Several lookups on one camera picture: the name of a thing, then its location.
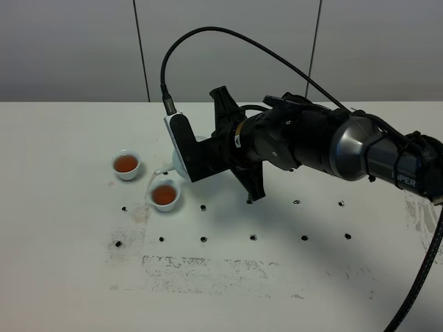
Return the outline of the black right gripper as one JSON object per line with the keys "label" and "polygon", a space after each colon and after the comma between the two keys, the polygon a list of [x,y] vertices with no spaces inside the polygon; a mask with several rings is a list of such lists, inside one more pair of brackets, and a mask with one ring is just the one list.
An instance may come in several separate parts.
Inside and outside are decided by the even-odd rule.
{"label": "black right gripper", "polygon": [[210,168],[230,169],[255,202],[266,196],[262,160],[253,147],[250,130],[264,114],[249,118],[234,101],[226,86],[210,92],[215,107],[215,131],[210,138]]}

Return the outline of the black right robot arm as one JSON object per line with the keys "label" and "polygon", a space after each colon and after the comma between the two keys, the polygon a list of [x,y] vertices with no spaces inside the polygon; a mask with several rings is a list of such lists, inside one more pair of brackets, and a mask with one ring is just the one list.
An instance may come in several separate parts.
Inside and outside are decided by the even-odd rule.
{"label": "black right robot arm", "polygon": [[328,109],[301,95],[266,96],[255,116],[226,87],[210,93],[219,152],[250,201],[264,197],[263,162],[284,171],[309,167],[345,181],[368,177],[442,203],[442,143],[403,135],[362,110]]}

